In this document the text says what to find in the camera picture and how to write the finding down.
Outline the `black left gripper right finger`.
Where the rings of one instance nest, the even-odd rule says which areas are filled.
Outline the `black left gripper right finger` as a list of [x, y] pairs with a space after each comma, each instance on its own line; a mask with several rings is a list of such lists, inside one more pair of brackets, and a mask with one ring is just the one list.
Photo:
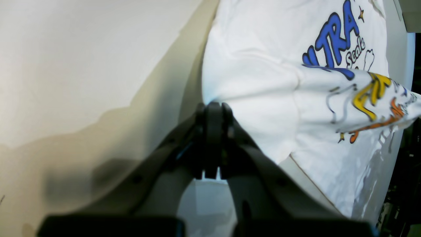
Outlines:
[[226, 103], [210, 104], [210, 177], [228, 182], [233, 237], [377, 237], [367, 222], [329, 210], [266, 157]]

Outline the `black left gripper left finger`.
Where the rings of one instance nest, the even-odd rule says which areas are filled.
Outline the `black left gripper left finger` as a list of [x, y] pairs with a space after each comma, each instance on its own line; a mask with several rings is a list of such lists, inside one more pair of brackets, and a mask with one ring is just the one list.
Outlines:
[[208, 141], [214, 106], [172, 130], [134, 171], [102, 198], [70, 214], [44, 219], [38, 237], [185, 237], [176, 214], [193, 179], [214, 178]]

